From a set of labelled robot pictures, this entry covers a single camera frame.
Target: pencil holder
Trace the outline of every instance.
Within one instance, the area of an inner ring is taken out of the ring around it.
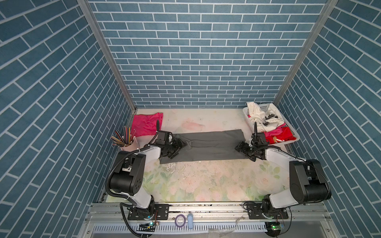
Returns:
[[[128,152],[131,152],[131,151],[134,151],[134,150],[139,149],[139,144],[138,144],[136,138],[134,138],[134,140],[133,140],[133,142],[132,142],[131,145],[126,146],[126,147],[120,147],[120,149],[121,149],[122,151],[128,151]]]

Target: cup of pencils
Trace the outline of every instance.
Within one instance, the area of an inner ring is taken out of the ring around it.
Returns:
[[[131,131],[128,126],[123,126],[122,132],[116,130],[116,136],[111,136],[113,140],[112,145],[117,145],[124,151],[134,151],[138,149],[139,145],[135,138],[136,130]]]

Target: light blue eraser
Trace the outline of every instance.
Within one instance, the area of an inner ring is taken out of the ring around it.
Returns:
[[[191,213],[188,214],[188,228],[193,229],[193,215]]]

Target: white cloth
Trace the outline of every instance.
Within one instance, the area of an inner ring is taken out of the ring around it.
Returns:
[[[282,125],[285,121],[283,120],[282,115],[280,114],[280,111],[277,109],[277,107],[270,103],[268,109],[266,112],[262,111],[258,104],[255,102],[248,102],[247,107],[249,108],[249,115],[250,115],[250,121],[254,125],[254,122],[257,123],[257,129],[258,132],[264,132],[264,131],[272,131],[275,130],[278,126]],[[278,116],[272,117],[268,120],[265,119],[265,117],[268,117],[269,115],[274,114]]]

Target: gray pants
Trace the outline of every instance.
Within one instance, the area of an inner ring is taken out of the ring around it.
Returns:
[[[242,130],[174,134],[185,143],[173,159],[162,157],[160,164],[200,160],[234,160],[247,158],[234,148],[245,141]]]

